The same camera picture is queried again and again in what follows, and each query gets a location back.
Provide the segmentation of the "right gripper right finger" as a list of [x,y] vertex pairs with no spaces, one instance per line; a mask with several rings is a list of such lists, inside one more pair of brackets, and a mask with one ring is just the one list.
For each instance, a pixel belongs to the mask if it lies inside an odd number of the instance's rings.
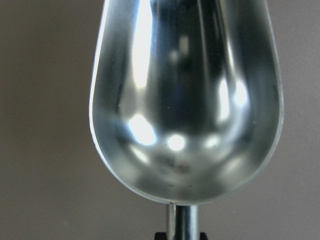
[[207,234],[205,232],[201,232],[199,234],[199,240],[208,240]]

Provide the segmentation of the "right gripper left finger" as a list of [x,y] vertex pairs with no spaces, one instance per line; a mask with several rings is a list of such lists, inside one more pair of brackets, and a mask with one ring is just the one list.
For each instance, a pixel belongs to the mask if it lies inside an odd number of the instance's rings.
[[166,232],[156,232],[154,235],[154,240],[167,240]]

